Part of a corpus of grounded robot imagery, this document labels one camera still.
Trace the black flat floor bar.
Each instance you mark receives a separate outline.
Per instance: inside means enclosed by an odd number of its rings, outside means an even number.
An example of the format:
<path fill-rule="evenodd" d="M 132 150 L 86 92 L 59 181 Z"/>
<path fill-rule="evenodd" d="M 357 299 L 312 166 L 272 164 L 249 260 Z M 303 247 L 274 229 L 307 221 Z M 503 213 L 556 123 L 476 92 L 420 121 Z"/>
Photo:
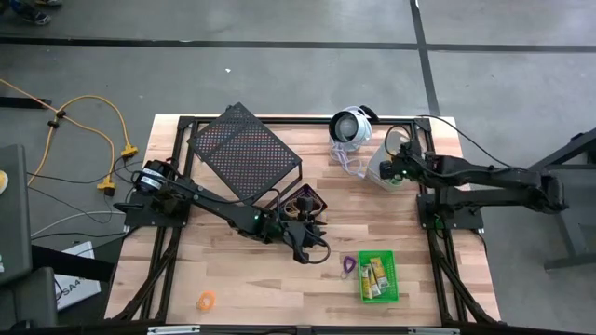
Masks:
<path fill-rule="evenodd" d="M 29 98 L 0 97 L 0 107 L 14 109 L 46 109 L 46 106 Z"/>

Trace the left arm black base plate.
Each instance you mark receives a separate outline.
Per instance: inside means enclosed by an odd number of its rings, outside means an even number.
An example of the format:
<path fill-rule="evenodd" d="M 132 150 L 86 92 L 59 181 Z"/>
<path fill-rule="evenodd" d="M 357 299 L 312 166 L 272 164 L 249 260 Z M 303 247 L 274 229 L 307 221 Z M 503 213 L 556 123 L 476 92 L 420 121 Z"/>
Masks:
<path fill-rule="evenodd" d="M 146 194 L 133 192 L 127 202 L 115 203 L 114 207 L 126 215 L 129 227 L 185 226 L 190 213 L 190 204 L 178 195 L 167 192 Z"/>

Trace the silver bracket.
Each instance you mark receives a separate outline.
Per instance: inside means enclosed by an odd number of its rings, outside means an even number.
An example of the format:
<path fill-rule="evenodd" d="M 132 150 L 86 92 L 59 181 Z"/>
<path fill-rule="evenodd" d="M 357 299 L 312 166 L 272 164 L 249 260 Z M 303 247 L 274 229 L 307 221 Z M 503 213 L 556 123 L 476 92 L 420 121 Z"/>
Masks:
<path fill-rule="evenodd" d="M 408 328 L 408 335 L 461 335 L 460 330 L 456 328 L 427 328 L 417 327 Z"/>
<path fill-rule="evenodd" d="M 177 325 L 150 327 L 147 329 L 146 335 L 196 335 L 199 333 L 199 325 Z"/>

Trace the black perforated metal stand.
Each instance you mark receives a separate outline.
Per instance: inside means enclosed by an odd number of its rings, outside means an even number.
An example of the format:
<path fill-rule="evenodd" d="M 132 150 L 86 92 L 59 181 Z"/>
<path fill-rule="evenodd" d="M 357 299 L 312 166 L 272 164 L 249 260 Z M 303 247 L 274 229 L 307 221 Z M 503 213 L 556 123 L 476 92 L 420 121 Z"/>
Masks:
<path fill-rule="evenodd" d="M 294 170 L 302 159 L 242 103 L 230 105 L 187 141 L 199 160 L 234 195 L 251 205 Z"/>

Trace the white plastic bin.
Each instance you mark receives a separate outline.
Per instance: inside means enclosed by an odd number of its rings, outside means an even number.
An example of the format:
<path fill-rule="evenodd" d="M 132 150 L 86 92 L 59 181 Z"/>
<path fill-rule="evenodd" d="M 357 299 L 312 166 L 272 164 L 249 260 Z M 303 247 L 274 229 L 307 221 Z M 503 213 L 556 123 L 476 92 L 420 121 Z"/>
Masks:
<path fill-rule="evenodd" d="M 408 139 L 409 137 L 404 130 L 392 130 L 387 140 L 389 151 L 395 154 L 400 145 Z M 380 163 L 386 160 L 390 160 L 390 155 L 386 152 L 385 140 L 382 140 L 381 145 L 368 162 L 366 178 L 385 191 L 395 193 L 401 187 L 403 180 L 401 177 L 393 177 L 388 180 L 381 179 Z"/>

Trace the grey cabinet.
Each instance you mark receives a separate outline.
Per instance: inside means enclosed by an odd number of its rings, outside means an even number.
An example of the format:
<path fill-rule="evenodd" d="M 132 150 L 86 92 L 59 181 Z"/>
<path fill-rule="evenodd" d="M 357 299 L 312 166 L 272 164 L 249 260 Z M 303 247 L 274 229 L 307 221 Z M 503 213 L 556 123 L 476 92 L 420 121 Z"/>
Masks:
<path fill-rule="evenodd" d="M 24 148 L 0 148 L 0 170 L 7 187 L 0 194 L 0 286 L 32 269 L 29 199 Z"/>

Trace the green slotted plastic basket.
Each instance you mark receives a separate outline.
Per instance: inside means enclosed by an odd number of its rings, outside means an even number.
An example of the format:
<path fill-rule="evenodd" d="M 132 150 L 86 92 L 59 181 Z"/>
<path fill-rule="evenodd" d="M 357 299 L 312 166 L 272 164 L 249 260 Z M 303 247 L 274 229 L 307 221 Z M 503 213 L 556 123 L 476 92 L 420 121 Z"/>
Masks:
<path fill-rule="evenodd" d="M 370 265 L 370 259 L 380 257 L 386 270 L 386 276 L 390 286 L 384 290 L 381 290 L 381 295 L 378 297 L 372 297 L 367 300 L 362 296 L 362 286 L 360 279 L 360 269 L 362 266 Z M 359 279 L 359 290 L 360 298 L 364 303 L 384 303 L 384 302 L 397 302 L 399 300 L 399 286 L 398 276 L 395 265 L 394 253 L 391 250 L 362 250 L 358 254 L 358 279 Z"/>

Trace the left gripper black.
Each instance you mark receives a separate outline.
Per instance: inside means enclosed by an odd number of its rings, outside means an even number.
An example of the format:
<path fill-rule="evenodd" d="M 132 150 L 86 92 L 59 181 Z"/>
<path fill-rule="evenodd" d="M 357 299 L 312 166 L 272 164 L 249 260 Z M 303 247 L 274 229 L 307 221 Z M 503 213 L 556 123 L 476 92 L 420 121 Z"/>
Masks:
<path fill-rule="evenodd" d="M 327 226 L 327 222 L 312 221 L 282 221 L 282 241 L 291 247 L 293 259 L 299 263 L 324 263 L 326 257 L 312 261 L 305 252 L 305 248 L 312 248 L 315 245 L 326 247 L 326 241 L 322 238 L 326 234 L 317 226 Z"/>

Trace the person's foot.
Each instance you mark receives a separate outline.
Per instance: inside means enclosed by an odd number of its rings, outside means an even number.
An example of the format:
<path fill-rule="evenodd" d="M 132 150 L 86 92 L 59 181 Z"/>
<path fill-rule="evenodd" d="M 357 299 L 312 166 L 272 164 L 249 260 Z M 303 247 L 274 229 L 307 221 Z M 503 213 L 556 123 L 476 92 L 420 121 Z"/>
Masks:
<path fill-rule="evenodd" d="M 61 7 L 62 0 L 34 0 L 41 7 Z M 34 25 L 43 26 L 51 21 L 51 16 L 25 0 L 8 0 L 9 7 L 21 19 Z"/>

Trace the black slotted plastic basket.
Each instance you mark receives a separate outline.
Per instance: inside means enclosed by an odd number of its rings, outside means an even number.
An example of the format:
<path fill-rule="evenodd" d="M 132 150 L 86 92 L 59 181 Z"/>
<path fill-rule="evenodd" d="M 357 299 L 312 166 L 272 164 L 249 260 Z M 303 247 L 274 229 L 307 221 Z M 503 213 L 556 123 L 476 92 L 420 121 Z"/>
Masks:
<path fill-rule="evenodd" d="M 282 200 L 277 206 L 276 211 L 280 213 L 280 217 L 284 220 L 295 220 L 299 221 L 298 218 L 292 219 L 287 217 L 283 212 L 283 204 L 289 200 L 296 199 L 298 197 L 311 197 L 313 199 L 313 210 L 310 212 L 310 216 L 307 221 L 319 220 L 322 221 L 322 213 L 327 209 L 327 204 L 323 199 L 315 192 L 315 190 L 308 184 L 302 185 L 297 191 L 288 196 L 285 200 Z"/>

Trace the white printed cardboard box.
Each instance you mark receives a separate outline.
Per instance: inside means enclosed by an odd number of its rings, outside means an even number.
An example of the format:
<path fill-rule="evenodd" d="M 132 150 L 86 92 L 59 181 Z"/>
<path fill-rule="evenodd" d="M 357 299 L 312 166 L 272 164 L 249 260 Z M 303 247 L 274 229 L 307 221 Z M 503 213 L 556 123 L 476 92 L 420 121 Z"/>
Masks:
<path fill-rule="evenodd" d="M 81 243 L 63 252 L 83 258 L 95 259 L 91 241 Z M 56 303 L 58 311 L 99 294 L 100 282 L 79 276 L 54 275 Z"/>

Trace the dark grey metal table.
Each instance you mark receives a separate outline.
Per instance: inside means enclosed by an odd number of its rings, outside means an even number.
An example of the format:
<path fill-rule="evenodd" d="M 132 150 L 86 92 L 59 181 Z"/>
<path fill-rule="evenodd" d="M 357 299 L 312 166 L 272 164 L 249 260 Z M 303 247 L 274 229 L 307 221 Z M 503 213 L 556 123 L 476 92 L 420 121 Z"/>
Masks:
<path fill-rule="evenodd" d="M 596 248 L 589 250 L 583 231 L 587 227 L 596 229 L 596 127 L 576 134 L 563 147 L 529 169 L 554 172 L 562 180 L 569 205 L 556 215 L 567 255 L 546 261 L 544 269 L 596 264 Z"/>

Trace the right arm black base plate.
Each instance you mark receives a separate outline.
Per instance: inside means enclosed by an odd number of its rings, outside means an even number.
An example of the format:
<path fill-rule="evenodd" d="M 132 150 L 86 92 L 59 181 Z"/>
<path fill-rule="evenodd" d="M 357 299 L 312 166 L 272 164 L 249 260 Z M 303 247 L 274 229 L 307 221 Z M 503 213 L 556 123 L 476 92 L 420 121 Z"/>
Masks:
<path fill-rule="evenodd" d="M 483 230 L 481 212 L 475 208 L 458 209 L 453 215 L 439 214 L 434 205 L 434 194 L 419 194 L 416 197 L 418 221 L 426 230 Z"/>

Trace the yellow printed packet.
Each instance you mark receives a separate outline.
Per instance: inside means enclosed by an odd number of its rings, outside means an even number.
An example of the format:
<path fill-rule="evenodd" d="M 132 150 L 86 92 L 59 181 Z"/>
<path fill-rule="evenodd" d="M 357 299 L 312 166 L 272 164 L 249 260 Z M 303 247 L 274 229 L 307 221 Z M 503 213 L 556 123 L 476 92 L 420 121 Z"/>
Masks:
<path fill-rule="evenodd" d="M 386 270 L 380 257 L 370 259 L 370 265 L 374 273 L 376 283 L 381 290 L 384 290 L 390 286 L 386 276 Z"/>
<path fill-rule="evenodd" d="M 378 297 L 381 295 L 381 289 L 378 286 L 378 282 L 374 273 L 374 270 L 371 266 L 368 267 L 369 270 L 369 278 L 371 281 L 371 291 L 373 297 Z"/>
<path fill-rule="evenodd" d="M 362 286 L 362 296 L 364 299 L 371 299 L 373 297 L 372 287 L 371 287 L 371 280 L 369 276 L 369 268 L 367 265 L 364 265 L 360 269 L 360 279 L 361 279 L 361 286 Z"/>

